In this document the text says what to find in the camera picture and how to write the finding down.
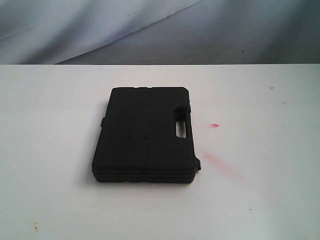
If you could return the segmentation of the grey backdrop cloth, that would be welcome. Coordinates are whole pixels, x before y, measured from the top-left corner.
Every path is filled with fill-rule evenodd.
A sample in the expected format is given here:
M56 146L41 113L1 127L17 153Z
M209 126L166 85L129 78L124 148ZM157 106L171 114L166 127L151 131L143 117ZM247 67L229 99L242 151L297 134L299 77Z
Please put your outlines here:
M2 64L310 64L317 0L3 0Z

